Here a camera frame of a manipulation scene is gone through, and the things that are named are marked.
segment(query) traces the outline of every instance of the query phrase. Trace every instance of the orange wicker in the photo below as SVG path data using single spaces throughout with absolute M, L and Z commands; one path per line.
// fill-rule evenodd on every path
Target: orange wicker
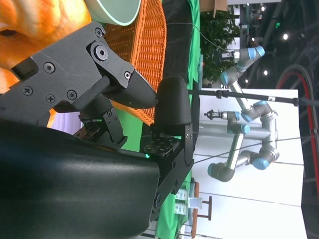
M 129 26 L 108 24 L 105 39 L 112 50 L 131 62 L 157 90 L 163 75 L 166 49 L 166 21 L 161 0 L 142 0 L 134 23 Z M 140 110 L 112 103 L 148 125 L 154 122 L 154 108 Z

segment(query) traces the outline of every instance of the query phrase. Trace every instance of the black plastic cover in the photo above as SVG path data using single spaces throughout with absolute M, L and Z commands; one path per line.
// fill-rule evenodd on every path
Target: black plastic cover
M 149 226 L 156 163 L 0 120 L 0 238 L 128 239 Z
M 165 77 L 158 88 L 159 103 L 155 107 L 155 124 L 181 125 L 191 123 L 187 86 L 180 76 Z

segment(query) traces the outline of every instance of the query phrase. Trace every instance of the white panel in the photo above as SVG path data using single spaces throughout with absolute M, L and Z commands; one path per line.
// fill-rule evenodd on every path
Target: white panel
M 194 158 L 198 161 L 206 157 L 195 155 Z M 234 177 L 227 183 L 208 175 L 210 163 L 226 160 L 215 158 L 194 164 L 192 176 L 199 183 L 200 192 L 301 205 L 303 166 L 272 163 L 267 170 L 258 170 L 252 165 L 242 166 L 236 169 Z
M 262 0 L 263 3 L 280 2 L 281 0 Z M 247 3 L 260 3 L 261 0 L 228 0 L 228 5 L 247 4 Z
M 251 94 L 259 94 L 259 95 L 271 95 L 271 96 L 281 96 L 287 98 L 295 98 L 298 97 L 297 90 L 253 90 L 253 89 L 243 89 L 246 93 Z M 225 120 L 222 119 L 214 119 L 210 120 L 204 113 L 213 109 L 214 111 L 239 111 L 241 109 L 235 98 L 223 98 L 217 99 L 212 96 L 201 96 L 200 97 L 201 105 L 200 105 L 200 121 L 205 123 L 217 124 L 219 122 L 223 122 L 226 124 Z M 249 100 L 251 104 L 257 102 L 256 100 Z M 299 111 L 297 107 L 294 107 L 292 104 L 284 104 L 277 102 L 269 102 L 269 105 L 278 113 L 277 118 L 277 131 L 278 131 L 278 139 L 287 139 L 287 138 L 295 138 L 300 137 L 299 132 Z M 258 126 L 261 125 L 259 119 L 254 120 L 250 123 L 250 126 Z M 214 147 L 216 139 L 209 139 L 209 137 L 204 136 L 204 138 L 199 137 L 198 142 L 196 144 L 196 153 L 201 154 L 210 154 L 214 155 L 223 153 L 228 151 L 231 145 L 231 139 L 221 139 L 218 141 L 222 141 L 223 143 L 218 145 L 218 148 Z M 247 140 L 244 140 L 244 145 L 249 145 Z M 284 163 L 296 163 L 303 164 L 303 156 L 302 156 L 302 146 L 300 139 L 289 140 L 289 141 L 279 141 L 277 142 L 278 150 L 280 151 L 280 157 L 278 162 Z M 258 152 L 260 146 L 255 146 L 254 148 L 250 148 L 251 151 Z
M 236 19 L 235 19 L 235 25 L 236 25 L 236 26 L 239 26 L 239 24 L 240 24 L 240 19 L 239 19 L 239 18 L 236 18 Z
M 234 7 L 234 15 L 240 15 L 240 8 Z
M 234 40 L 227 46 L 227 49 L 240 49 L 240 37 L 234 37 Z
M 199 235 L 221 239 L 307 239 L 300 207 L 212 197 L 212 220 L 198 218 Z

